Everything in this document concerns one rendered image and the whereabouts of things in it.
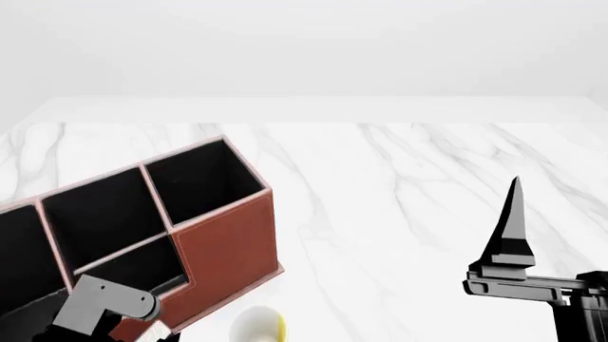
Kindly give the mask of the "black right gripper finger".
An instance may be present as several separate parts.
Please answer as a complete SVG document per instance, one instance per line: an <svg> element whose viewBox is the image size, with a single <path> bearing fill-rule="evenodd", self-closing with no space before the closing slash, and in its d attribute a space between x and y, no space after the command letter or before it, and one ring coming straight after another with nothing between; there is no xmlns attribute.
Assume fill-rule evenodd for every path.
<svg viewBox="0 0 608 342"><path fill-rule="evenodd" d="M536 259L526 240L524 202L518 176L510 184L496 227L478 260L481 276L526 278Z"/></svg>

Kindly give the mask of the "brown leather desk caddy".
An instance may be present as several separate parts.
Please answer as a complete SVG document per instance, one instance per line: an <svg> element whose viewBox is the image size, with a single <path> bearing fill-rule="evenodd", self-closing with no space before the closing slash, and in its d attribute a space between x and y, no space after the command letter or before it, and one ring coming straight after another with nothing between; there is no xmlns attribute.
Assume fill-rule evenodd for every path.
<svg viewBox="0 0 608 342"><path fill-rule="evenodd" d="M142 290L179 331L282 273L273 190L224 136L0 207L0 342L82 278Z"/></svg>

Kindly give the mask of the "white speckled book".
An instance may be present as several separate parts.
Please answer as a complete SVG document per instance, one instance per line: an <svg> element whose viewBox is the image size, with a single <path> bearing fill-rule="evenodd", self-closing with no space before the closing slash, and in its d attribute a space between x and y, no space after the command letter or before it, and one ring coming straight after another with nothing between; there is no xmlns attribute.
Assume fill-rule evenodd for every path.
<svg viewBox="0 0 608 342"><path fill-rule="evenodd" d="M172 334L162 321L154 321L134 342L166 342Z"/></svg>

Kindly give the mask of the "white and yellow cup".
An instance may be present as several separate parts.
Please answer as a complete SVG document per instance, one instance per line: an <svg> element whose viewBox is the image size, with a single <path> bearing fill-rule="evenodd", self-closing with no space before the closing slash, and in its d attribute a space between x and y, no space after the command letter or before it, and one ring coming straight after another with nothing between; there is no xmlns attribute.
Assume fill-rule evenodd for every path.
<svg viewBox="0 0 608 342"><path fill-rule="evenodd" d="M285 318L272 307L250 307L235 318L228 341L288 342Z"/></svg>

